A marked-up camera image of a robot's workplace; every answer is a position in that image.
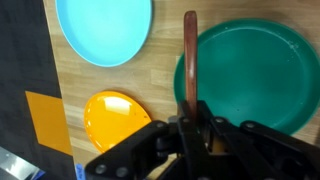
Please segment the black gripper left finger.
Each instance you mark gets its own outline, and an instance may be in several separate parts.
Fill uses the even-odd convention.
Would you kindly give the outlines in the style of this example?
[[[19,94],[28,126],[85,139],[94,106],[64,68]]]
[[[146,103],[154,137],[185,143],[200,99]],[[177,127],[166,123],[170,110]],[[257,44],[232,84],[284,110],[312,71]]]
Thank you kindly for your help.
[[[90,161],[87,180],[144,180],[163,165],[170,155],[177,158],[160,175],[160,180],[197,176],[199,134],[186,101],[178,103],[178,117],[169,123],[152,121],[119,144]]]

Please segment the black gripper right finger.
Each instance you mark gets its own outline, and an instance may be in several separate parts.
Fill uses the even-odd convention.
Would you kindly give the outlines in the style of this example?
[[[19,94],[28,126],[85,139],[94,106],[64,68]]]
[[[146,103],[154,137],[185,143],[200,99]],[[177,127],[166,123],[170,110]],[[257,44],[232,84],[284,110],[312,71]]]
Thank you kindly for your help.
[[[320,149],[255,121],[239,127],[214,116],[204,101],[197,102],[197,114],[229,154],[242,164],[254,180],[320,180]]]

